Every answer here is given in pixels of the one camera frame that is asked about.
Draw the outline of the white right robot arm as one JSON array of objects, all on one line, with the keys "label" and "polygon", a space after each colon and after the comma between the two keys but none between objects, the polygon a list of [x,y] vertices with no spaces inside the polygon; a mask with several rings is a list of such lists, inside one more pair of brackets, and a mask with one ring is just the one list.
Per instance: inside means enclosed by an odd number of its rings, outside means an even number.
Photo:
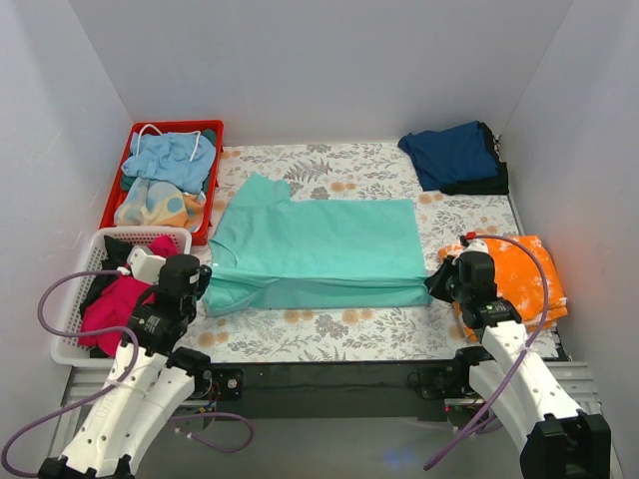
[{"label": "white right robot arm", "polygon": [[459,306],[479,346],[451,372],[453,388],[484,404],[459,435],[478,431],[492,413],[510,435],[525,478],[608,478],[611,431],[599,413],[586,412],[558,382],[515,306],[498,296],[495,264],[482,240],[448,256],[425,285],[431,296]]}]

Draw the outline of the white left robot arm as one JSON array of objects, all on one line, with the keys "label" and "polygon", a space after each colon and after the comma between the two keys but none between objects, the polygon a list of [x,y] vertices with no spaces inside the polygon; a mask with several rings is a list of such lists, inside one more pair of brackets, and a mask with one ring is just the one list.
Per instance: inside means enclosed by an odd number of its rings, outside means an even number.
[{"label": "white left robot arm", "polygon": [[168,258],[135,247],[129,274],[146,284],[137,296],[102,389],[59,457],[46,459],[40,478],[131,478],[160,429],[186,399],[213,385],[208,355],[178,346],[195,319],[211,269],[190,254]]}]

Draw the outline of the teal t-shirt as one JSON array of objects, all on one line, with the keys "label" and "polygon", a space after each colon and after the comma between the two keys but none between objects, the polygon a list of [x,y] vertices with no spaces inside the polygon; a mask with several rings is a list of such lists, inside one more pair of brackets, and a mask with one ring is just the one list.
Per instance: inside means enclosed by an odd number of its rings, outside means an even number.
[{"label": "teal t-shirt", "polygon": [[227,205],[210,249],[210,316],[432,301],[409,199],[295,201],[287,182],[253,174]]}]

